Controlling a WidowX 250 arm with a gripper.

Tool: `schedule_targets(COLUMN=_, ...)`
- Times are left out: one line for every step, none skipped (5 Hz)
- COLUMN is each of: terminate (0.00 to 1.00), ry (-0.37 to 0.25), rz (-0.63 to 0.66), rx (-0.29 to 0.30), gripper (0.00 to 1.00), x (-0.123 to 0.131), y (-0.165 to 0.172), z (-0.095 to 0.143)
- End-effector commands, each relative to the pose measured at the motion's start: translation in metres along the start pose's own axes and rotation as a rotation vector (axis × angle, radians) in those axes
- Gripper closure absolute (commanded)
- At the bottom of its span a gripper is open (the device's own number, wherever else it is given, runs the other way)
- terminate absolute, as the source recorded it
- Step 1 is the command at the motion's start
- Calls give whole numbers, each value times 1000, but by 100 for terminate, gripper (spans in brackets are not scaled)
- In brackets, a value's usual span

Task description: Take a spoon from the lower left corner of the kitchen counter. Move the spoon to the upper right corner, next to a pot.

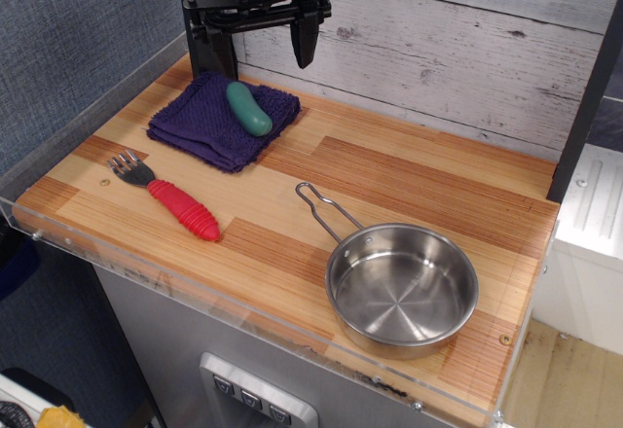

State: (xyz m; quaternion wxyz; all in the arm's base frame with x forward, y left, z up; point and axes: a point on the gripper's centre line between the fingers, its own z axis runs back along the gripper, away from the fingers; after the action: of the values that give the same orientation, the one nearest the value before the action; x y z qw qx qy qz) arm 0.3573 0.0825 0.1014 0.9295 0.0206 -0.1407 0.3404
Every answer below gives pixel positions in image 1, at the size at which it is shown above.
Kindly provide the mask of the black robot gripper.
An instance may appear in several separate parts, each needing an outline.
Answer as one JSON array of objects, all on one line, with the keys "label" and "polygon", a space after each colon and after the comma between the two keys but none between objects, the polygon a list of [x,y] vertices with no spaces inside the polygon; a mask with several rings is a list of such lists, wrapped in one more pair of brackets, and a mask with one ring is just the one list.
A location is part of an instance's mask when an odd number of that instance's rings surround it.
[{"label": "black robot gripper", "polygon": [[206,71],[238,79],[238,59],[232,34],[280,25],[290,27],[297,64],[314,59],[319,26],[331,16],[330,0],[189,0],[185,7],[202,13],[206,27]]}]

